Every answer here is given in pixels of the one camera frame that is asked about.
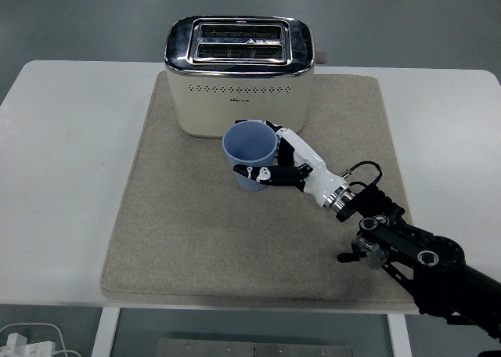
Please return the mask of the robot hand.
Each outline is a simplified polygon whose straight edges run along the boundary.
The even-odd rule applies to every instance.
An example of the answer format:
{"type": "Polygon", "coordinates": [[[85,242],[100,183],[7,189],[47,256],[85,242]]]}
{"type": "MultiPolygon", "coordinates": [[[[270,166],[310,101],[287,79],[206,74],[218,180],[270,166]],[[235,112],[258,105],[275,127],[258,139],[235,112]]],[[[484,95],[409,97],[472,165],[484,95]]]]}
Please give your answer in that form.
{"type": "Polygon", "coordinates": [[[276,135],[277,164],[235,164],[233,171],[264,186],[295,187],[314,196],[317,204],[340,211],[355,194],[347,181],[330,172],[325,161],[296,132],[270,121],[259,121],[276,135]]]}

